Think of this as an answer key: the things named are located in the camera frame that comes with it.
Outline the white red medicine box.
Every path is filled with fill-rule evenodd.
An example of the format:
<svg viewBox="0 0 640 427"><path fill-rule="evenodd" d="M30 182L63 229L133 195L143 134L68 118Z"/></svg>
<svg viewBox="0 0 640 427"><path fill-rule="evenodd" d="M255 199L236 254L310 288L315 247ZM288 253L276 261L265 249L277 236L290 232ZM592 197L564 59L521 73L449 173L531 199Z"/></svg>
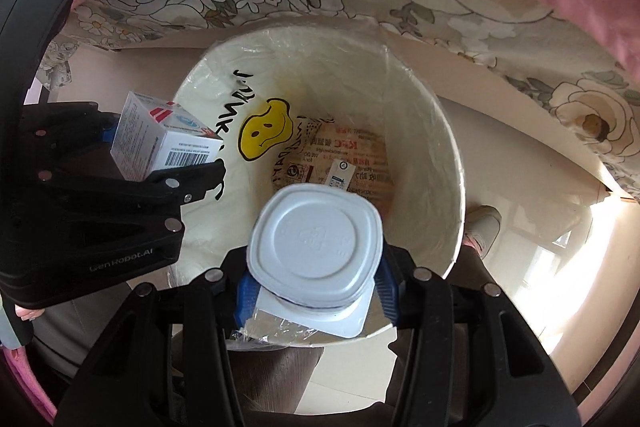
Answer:
<svg viewBox="0 0 640 427"><path fill-rule="evenodd" d="M125 180L141 182L155 171L208 164L223 145L214 130L181 105L130 92L111 156Z"/></svg>

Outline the white yogurt cup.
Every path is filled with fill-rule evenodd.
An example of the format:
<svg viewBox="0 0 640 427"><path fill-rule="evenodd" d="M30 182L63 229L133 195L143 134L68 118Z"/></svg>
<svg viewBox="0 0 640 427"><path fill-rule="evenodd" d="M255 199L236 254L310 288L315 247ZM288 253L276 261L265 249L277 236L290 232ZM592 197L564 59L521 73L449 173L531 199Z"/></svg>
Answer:
<svg viewBox="0 0 640 427"><path fill-rule="evenodd" d="M383 252L367 199L324 184L292 184L262 208L246 250L254 312L352 339L361 334Z"/></svg>

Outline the white trash bin with liner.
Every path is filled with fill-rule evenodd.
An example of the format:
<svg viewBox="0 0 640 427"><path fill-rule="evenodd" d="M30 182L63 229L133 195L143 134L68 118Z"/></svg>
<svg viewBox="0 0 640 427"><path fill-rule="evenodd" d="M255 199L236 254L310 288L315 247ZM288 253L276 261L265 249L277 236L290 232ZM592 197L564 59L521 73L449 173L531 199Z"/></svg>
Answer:
<svg viewBox="0 0 640 427"><path fill-rule="evenodd" d="M247 244L259 213L294 184L367 199L383 234L417 265L450 272L461 243L464 174L427 83L367 23L281 20L214 43L177 102L224 145L224 183L184 210L177 285Z"/></svg>

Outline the pink quilted cushion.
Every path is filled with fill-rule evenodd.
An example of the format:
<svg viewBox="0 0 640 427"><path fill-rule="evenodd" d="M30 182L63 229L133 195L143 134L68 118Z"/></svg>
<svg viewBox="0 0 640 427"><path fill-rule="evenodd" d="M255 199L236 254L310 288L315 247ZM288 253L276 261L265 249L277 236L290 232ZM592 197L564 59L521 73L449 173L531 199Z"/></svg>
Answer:
<svg viewBox="0 0 640 427"><path fill-rule="evenodd" d="M32 371L24 347L1 348L1 391L36 425L52 426L58 411Z"/></svg>

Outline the white sneaker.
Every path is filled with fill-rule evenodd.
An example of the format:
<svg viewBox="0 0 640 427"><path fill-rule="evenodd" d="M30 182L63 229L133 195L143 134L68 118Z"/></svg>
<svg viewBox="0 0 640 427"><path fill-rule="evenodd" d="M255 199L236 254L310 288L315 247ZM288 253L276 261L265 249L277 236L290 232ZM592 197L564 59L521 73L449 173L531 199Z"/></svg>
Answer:
<svg viewBox="0 0 640 427"><path fill-rule="evenodd" d="M469 246L484 259L494 246L501 230L500 212L491 206L480 206L465 216L462 244Z"/></svg>

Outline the paper bag in bin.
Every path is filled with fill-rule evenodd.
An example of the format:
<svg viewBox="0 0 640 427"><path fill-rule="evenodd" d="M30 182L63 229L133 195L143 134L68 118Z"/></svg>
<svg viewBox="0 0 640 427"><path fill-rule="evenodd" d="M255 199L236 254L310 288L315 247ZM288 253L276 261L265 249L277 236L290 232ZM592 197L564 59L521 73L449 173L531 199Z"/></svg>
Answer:
<svg viewBox="0 0 640 427"><path fill-rule="evenodd" d="M296 183L326 184L367 199L381 216L390 212L395 187L382 136L332 120L295 119L294 138L272 170L274 191Z"/></svg>

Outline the floral bed skirt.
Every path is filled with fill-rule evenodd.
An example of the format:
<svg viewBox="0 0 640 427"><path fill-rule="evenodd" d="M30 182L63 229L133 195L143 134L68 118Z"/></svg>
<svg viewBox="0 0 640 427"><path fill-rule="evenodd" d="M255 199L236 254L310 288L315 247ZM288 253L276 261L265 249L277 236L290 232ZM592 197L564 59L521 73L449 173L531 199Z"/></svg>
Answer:
<svg viewBox="0 0 640 427"><path fill-rule="evenodd" d="M221 32L279 16L341 17L438 46L531 98L639 192L639 85L597 43L538 0L86 0L37 69L69 83L80 46L118 51L183 31Z"/></svg>

